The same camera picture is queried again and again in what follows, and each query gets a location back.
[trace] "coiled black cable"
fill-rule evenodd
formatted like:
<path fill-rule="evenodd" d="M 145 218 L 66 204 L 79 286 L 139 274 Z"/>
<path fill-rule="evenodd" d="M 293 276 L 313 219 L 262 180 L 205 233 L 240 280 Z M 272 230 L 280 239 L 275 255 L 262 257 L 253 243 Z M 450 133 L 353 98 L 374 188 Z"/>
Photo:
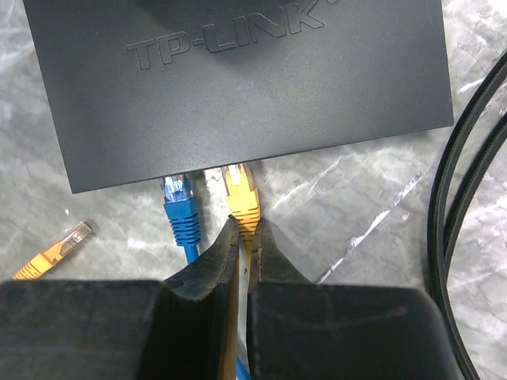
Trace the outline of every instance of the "coiled black cable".
<path fill-rule="evenodd" d="M 466 380 L 476 380 L 479 379 L 479 376 L 471 362 L 470 356 L 467 354 L 452 313 L 447 290 L 448 270 L 459 229 L 463 223 L 471 199 L 494 155 L 500 149 L 503 141 L 505 141 L 505 139 L 502 140 L 502 136 L 505 134 L 505 116 L 502 117 L 501 121 L 491 132 L 467 171 L 467 175 L 459 187 L 458 194 L 452 204 L 447 221 L 445 219 L 445 207 L 452 176 L 465 142 L 477 123 L 478 118 L 505 78 L 507 78 L 507 52 L 500 58 L 484 82 L 479 86 L 456 123 L 438 165 L 429 201 L 428 264 L 431 294 L 444 317 L 456 362 Z"/>

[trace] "blue ethernet cable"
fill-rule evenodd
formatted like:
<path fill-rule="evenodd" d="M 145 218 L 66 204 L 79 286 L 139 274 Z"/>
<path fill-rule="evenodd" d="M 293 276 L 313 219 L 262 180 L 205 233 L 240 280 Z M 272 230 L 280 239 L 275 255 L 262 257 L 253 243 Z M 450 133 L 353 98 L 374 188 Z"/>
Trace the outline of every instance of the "blue ethernet cable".
<path fill-rule="evenodd" d="M 246 370 L 245 366 L 239 356 L 236 358 L 236 378 L 239 380 L 250 380 L 250 374 Z"/>
<path fill-rule="evenodd" d="M 185 249 L 190 264 L 198 256 L 200 243 L 199 204 L 193 195 L 192 185 L 186 174 L 162 178 L 164 209 L 173 229 L 176 244 Z"/>

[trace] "marble surface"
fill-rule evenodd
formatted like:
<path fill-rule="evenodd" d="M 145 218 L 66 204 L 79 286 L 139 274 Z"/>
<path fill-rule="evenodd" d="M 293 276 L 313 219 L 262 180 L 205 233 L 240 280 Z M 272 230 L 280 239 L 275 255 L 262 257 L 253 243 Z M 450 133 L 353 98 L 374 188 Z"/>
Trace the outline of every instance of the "marble surface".
<path fill-rule="evenodd" d="M 506 0 L 443 0 L 456 117 L 507 48 Z M 507 85 L 479 121 L 458 177 L 507 111 Z M 264 216 L 309 279 L 423 287 L 429 192 L 450 128 L 255 162 Z M 96 237 L 48 279 L 164 279 L 185 265 L 157 181 L 72 195 L 21 0 L 0 0 L 0 279 L 65 229 Z M 487 173 L 449 279 L 481 378 L 507 379 L 507 148 Z M 219 170 L 193 175 L 206 249 L 227 217 Z"/>

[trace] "ethernet cable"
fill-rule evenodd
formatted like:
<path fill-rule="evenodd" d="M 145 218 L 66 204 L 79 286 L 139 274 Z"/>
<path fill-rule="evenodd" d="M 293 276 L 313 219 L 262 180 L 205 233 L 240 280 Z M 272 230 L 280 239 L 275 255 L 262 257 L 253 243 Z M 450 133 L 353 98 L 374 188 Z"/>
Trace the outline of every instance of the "ethernet cable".
<path fill-rule="evenodd" d="M 186 174 L 162 178 L 164 209 L 176 244 L 183 247 L 190 264 L 198 256 L 200 243 L 199 204 Z"/>
<path fill-rule="evenodd" d="M 245 247 L 246 270 L 250 273 L 252 241 L 261 220 L 259 195 L 247 164 L 222 168 L 222 175 L 227 189 L 227 203 L 231 214 L 238 220 L 239 238 Z"/>
<path fill-rule="evenodd" d="M 57 265 L 78 243 L 91 233 L 91 227 L 85 222 L 80 222 L 60 241 L 33 257 L 14 275 L 14 279 L 38 279 Z"/>

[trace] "tp-link logo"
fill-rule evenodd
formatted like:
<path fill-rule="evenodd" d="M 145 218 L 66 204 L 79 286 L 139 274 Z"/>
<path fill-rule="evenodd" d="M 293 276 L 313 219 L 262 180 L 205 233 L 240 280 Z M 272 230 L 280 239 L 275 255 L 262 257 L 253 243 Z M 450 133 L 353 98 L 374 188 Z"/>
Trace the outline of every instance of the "tp-link logo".
<path fill-rule="evenodd" d="M 139 69 L 147 70 L 151 67 L 150 49 L 158 45 L 160 59 L 167 65 L 173 62 L 173 56 L 186 53 L 191 46 L 205 45 L 211 53 L 243 47 L 250 42 L 258 42 L 259 29 L 273 37 L 283 37 L 287 32 L 296 34 L 301 32 L 301 24 L 312 29 L 322 28 L 324 23 L 310 15 L 311 10 L 319 0 L 311 0 L 304 8 L 297 3 L 278 8 L 277 20 L 270 20 L 262 13 L 252 13 L 247 16 L 236 17 L 232 20 L 235 40 L 219 42 L 216 36 L 216 25 L 208 24 L 203 27 L 204 38 L 191 39 L 187 32 L 177 32 L 168 36 L 161 36 L 156 40 L 148 40 L 127 46 L 128 51 L 134 51 L 139 63 Z M 334 4 L 339 0 L 327 0 Z"/>

